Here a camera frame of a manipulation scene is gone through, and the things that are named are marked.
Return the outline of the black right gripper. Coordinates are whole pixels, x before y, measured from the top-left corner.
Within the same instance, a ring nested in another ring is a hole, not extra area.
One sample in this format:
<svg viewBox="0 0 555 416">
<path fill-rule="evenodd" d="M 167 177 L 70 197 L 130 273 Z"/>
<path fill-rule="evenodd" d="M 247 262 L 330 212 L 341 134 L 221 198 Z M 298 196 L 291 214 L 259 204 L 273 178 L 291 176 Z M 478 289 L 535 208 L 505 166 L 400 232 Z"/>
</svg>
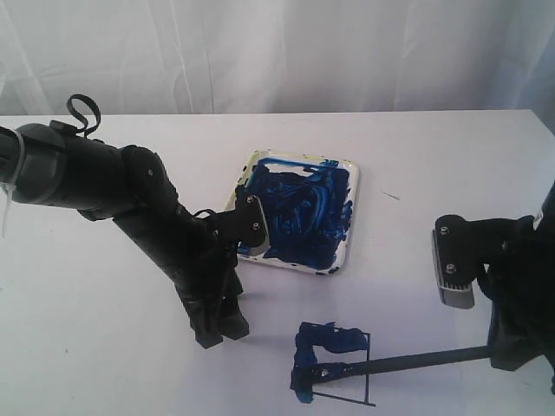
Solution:
<svg viewBox="0 0 555 416">
<path fill-rule="evenodd" d="M 499 245 L 486 275 L 490 364 L 516 371 L 543 356 L 554 369 L 554 217 L 511 221 Z"/>
</svg>

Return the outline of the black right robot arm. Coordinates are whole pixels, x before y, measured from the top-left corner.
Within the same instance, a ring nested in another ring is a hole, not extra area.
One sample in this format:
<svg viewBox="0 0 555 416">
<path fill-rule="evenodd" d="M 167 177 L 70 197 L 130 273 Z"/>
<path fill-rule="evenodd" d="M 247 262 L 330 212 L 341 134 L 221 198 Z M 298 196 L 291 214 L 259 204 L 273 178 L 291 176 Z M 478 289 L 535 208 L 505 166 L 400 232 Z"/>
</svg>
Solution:
<svg viewBox="0 0 555 416">
<path fill-rule="evenodd" d="M 492 301 L 487 345 L 492 367 L 515 371 L 544 356 L 554 364 L 554 190 L 535 217 L 513 223 L 501 256 L 479 286 Z"/>
</svg>

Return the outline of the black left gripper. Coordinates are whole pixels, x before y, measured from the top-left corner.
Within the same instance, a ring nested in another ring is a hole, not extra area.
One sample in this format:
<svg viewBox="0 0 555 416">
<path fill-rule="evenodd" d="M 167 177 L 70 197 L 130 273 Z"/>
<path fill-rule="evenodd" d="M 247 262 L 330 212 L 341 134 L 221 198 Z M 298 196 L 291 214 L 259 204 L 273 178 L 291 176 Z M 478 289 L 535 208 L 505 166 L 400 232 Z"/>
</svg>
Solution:
<svg viewBox="0 0 555 416">
<path fill-rule="evenodd" d="M 195 341 L 212 348 L 227 338 L 250 334 L 249 324 L 238 305 L 243 287 L 238 265 L 239 220 L 234 211 L 209 211 L 205 218 L 193 217 L 202 229 L 189 240 L 189 271 L 175 282 L 178 296 L 189 317 Z"/>
</svg>

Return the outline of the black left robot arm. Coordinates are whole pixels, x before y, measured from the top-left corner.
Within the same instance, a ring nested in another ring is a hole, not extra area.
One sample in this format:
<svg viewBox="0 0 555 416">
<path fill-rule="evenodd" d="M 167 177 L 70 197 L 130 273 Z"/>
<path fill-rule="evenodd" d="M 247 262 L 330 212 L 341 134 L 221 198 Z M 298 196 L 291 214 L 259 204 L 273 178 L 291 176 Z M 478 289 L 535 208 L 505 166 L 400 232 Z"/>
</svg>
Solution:
<svg viewBox="0 0 555 416">
<path fill-rule="evenodd" d="M 109 219 L 173 282 L 198 344 L 247 336 L 236 273 L 246 206 L 189 212 L 160 157 L 117 148 L 69 125 L 28 124 L 1 131 L 1 185 L 11 200 Z"/>
</svg>

